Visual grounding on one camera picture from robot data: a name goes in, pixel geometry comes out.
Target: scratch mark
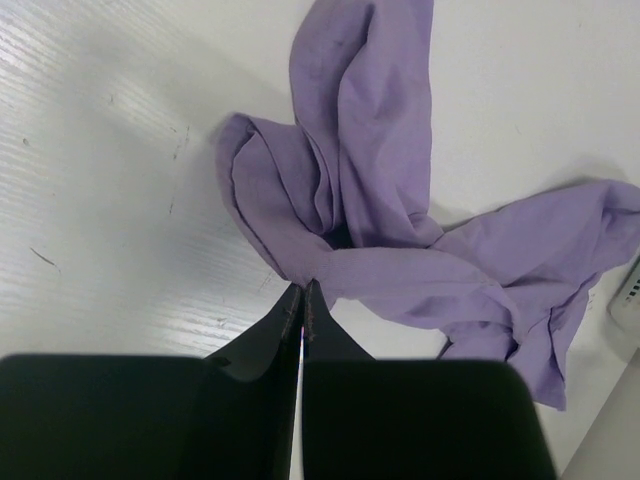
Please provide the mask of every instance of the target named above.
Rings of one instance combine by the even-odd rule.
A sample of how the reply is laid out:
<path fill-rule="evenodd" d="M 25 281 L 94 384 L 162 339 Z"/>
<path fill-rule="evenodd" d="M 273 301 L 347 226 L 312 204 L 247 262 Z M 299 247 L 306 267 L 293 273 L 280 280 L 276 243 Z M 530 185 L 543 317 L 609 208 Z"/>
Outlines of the scratch mark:
<path fill-rule="evenodd" d="M 39 254 L 38 252 L 36 252 L 33 247 L 29 247 L 29 249 L 43 262 L 47 263 L 48 265 L 51 265 L 52 267 L 55 267 L 56 270 L 58 270 L 58 273 L 60 273 L 62 275 L 62 271 L 60 270 L 60 268 L 51 260 L 49 260 L 47 257 L 45 257 L 44 255 Z"/>
<path fill-rule="evenodd" d="M 264 282 L 262 282 L 262 285 L 260 285 L 260 288 L 258 288 L 258 293 L 260 293 L 264 287 L 266 287 L 267 285 L 269 285 L 269 283 L 271 283 L 272 278 L 273 278 L 273 272 L 270 272 L 269 275 L 267 275 L 267 278 L 264 279 Z"/>
<path fill-rule="evenodd" d="M 175 151 L 173 152 L 173 160 L 175 161 L 178 158 L 178 155 L 180 154 L 180 149 L 182 148 L 182 143 L 178 142 L 178 146 L 176 146 Z"/>
<path fill-rule="evenodd" d="M 187 134 L 184 137 L 184 149 L 187 149 L 187 146 L 189 145 L 189 130 L 191 130 L 191 125 L 187 125 Z"/>

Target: white table surface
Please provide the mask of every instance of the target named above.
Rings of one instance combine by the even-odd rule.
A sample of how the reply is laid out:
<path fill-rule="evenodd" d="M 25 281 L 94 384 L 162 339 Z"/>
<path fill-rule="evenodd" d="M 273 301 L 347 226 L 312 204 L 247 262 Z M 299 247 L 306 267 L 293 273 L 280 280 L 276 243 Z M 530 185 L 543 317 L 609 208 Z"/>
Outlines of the white table surface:
<path fill-rule="evenodd" d="M 218 197 L 209 133 L 231 111 L 290 121 L 287 64 L 311 0 L 0 0 L 0 354 L 205 355 L 285 288 Z M 640 184 L 640 4 L 439 0 L 434 216 L 455 223 L 577 177 Z M 50 265 L 35 252 L 55 263 Z M 564 470 L 633 346 L 594 289 L 565 413 Z M 378 357 L 442 336 L 340 303 Z"/>

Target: purple cloth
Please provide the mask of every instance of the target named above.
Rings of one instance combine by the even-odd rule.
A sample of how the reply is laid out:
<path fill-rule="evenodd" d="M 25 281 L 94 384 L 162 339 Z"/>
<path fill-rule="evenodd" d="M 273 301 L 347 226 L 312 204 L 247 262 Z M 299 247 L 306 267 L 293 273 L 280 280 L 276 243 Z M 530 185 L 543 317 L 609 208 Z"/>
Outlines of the purple cloth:
<path fill-rule="evenodd" d="M 599 181 L 444 233 L 427 215 L 432 0 L 321 0 L 293 46 L 296 125 L 232 117 L 229 212 L 278 274 L 331 305 L 439 328 L 443 358 L 508 361 L 565 408 L 566 353 L 601 272 L 640 244 L 640 190 Z"/>

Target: cloth fold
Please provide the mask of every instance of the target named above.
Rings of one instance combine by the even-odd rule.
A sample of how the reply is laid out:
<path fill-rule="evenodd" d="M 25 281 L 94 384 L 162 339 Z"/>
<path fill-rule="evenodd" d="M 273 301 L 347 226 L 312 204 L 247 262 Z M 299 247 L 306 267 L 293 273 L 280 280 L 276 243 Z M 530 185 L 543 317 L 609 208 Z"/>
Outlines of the cloth fold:
<path fill-rule="evenodd" d="M 233 116 L 218 142 L 230 214 L 284 279 L 508 361 L 565 408 L 566 353 L 602 272 L 640 245 L 640 190 L 598 181 L 444 232 L 428 216 L 432 0 L 322 0 L 294 42 L 296 125 Z"/>

